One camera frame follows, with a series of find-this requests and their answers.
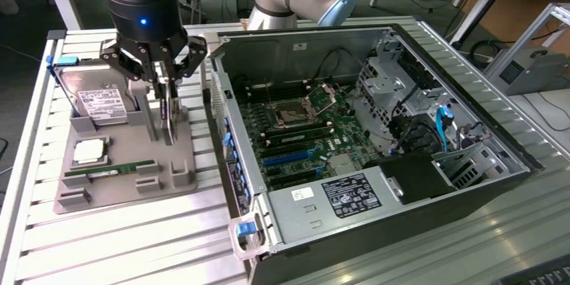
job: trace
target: small device on desk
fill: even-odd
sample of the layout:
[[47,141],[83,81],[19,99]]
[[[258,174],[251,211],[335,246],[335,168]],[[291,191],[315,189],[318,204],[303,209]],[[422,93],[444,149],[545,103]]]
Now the small device on desk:
[[[508,52],[509,49],[501,50],[494,61],[498,61]],[[536,46],[522,48],[502,71],[494,70],[496,64],[492,62],[486,68],[486,74],[489,80],[506,95],[522,95],[560,89],[554,80],[568,64],[566,55],[546,47]]]

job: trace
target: pcie slot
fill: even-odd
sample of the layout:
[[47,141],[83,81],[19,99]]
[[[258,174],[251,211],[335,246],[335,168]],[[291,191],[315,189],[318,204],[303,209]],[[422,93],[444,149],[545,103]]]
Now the pcie slot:
[[313,154],[315,152],[317,148],[307,150],[306,152],[294,154],[294,155],[286,155],[278,158],[273,158],[263,161],[263,167],[277,166],[282,164],[289,164],[293,162],[298,162],[299,160],[307,160],[313,157]]
[[294,152],[299,152],[302,150],[307,150],[309,144],[293,144],[281,148],[271,148],[269,150],[262,151],[262,153],[259,153],[259,156],[262,158],[267,158],[267,157],[273,157],[273,156],[278,156],[278,155],[285,155],[285,154],[290,154]]

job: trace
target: metal slats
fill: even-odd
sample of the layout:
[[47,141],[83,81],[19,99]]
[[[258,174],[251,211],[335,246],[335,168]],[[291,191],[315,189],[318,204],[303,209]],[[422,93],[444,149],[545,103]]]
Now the metal slats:
[[[570,163],[545,136],[489,90],[485,81],[478,81],[478,72],[461,57],[449,56],[449,46],[422,22],[410,17],[386,17],[354,19],[348,24],[373,23],[401,23],[546,169],[469,218],[331,266],[289,285],[490,284],[498,277],[570,250],[566,232],[570,226]],[[190,32],[222,31],[217,29],[219,25],[211,29],[202,27]],[[239,28],[239,24],[223,26],[225,31]],[[65,50],[81,57],[97,58],[95,44],[109,36],[114,37],[113,30],[71,31]],[[50,160],[31,164],[38,169],[36,185],[28,221],[20,231],[22,257],[15,272],[15,280],[22,284],[247,284],[243,264],[234,258],[227,241],[226,200],[198,85],[193,77],[181,88],[182,101],[190,108],[199,166],[195,193],[55,215],[52,199],[62,159],[42,154]],[[65,99],[57,88],[47,115],[48,129],[40,129],[43,142],[48,144],[44,148],[51,152],[57,152],[58,142],[67,138]]]
[[[99,42],[110,37],[114,34],[109,32],[70,35],[63,54],[97,58]],[[233,255],[226,231],[229,212],[206,123],[201,72],[181,86],[181,101],[190,110],[198,189],[183,196],[65,215],[57,215],[52,207],[71,106],[63,91],[50,90],[47,128],[39,131],[44,145],[15,280],[23,284],[157,284],[157,277],[215,271],[223,264],[223,271],[194,275],[193,284],[245,284],[245,266]]]

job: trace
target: floor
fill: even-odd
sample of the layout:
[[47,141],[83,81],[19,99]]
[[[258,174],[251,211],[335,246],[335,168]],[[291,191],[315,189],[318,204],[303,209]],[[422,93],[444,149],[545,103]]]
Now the floor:
[[[453,0],[380,0],[376,8],[369,6],[369,1],[361,0],[353,17],[420,15],[440,33],[446,30],[458,10],[452,5]],[[20,10],[16,15],[0,14],[0,70],[4,76],[0,82],[0,137],[10,142],[0,159],[0,172],[15,161],[47,32],[66,28],[58,8],[48,0],[18,0],[18,4]],[[105,0],[77,0],[77,5],[86,29],[113,27]],[[203,0],[206,23],[238,21],[237,5],[241,9],[251,8],[253,0]],[[191,23],[186,12],[183,22]],[[465,48],[474,41],[489,38],[492,35],[478,28]],[[10,173],[0,174],[0,191],[7,189],[8,181]]]

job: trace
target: warning label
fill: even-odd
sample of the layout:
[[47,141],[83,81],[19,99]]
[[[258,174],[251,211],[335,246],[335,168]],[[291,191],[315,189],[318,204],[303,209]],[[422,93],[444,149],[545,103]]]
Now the warning label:
[[346,218],[382,206],[365,174],[331,180],[322,185],[335,215],[339,218]]
[[78,94],[93,120],[127,117],[118,89],[79,91]]

